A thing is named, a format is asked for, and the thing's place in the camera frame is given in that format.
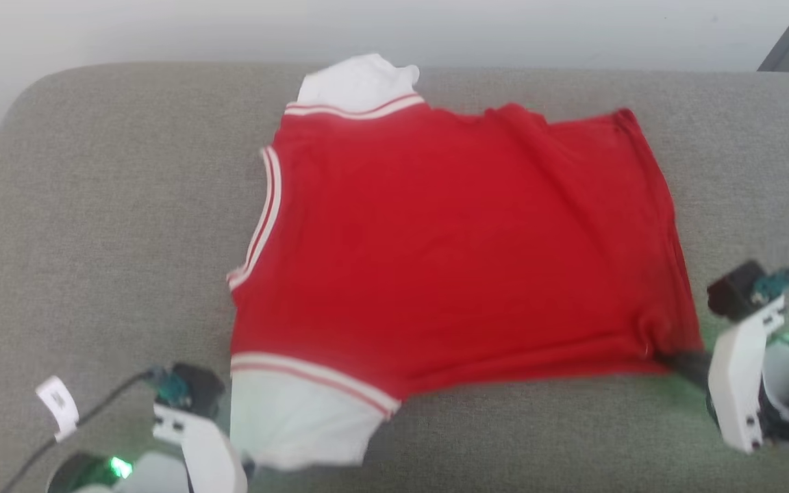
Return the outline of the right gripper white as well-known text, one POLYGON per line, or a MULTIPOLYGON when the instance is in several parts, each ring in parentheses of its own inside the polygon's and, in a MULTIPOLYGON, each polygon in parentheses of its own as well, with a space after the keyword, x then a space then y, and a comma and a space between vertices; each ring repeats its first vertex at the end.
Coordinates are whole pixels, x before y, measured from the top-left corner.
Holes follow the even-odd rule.
POLYGON ((763 444, 759 393, 765 346, 783 327, 780 312, 756 312, 728 328, 708 350, 658 353, 655 361, 707 392, 727 446, 751 455, 763 444))

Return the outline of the grey fabric sofa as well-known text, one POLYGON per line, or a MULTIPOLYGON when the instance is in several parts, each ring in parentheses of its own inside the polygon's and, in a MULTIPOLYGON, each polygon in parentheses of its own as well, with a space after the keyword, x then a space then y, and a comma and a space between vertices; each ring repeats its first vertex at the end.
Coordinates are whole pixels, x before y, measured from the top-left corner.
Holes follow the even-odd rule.
MULTIPOLYGON (((48 75, 0 124, 0 491, 57 425, 152 365, 229 372, 225 277, 264 202, 260 147, 309 66, 134 63, 48 75)), ((427 101, 515 102, 549 121, 630 108, 705 287, 789 264, 789 74, 423 68, 427 101)), ((676 377, 484 385, 416 397, 361 468, 262 472, 256 493, 789 493, 789 447, 740 455, 676 377)))

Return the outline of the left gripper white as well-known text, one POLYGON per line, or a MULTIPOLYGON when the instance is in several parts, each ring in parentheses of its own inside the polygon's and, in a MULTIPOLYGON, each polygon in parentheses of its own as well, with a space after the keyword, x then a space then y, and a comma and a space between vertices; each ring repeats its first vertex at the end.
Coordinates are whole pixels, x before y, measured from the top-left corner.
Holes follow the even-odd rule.
POLYGON ((248 493, 243 462, 213 420, 159 403, 153 412, 153 436, 181 449, 188 493, 248 493))

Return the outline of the red and white jersey garment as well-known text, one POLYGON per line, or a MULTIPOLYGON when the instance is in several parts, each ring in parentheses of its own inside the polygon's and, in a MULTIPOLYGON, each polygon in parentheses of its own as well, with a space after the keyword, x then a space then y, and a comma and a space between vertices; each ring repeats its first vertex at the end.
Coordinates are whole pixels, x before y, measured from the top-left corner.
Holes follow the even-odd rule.
POLYGON ((227 278, 229 440, 260 467, 360 465, 416 394, 704 349, 632 110, 458 114, 419 76, 379 54, 306 75, 261 150, 265 202, 227 278))

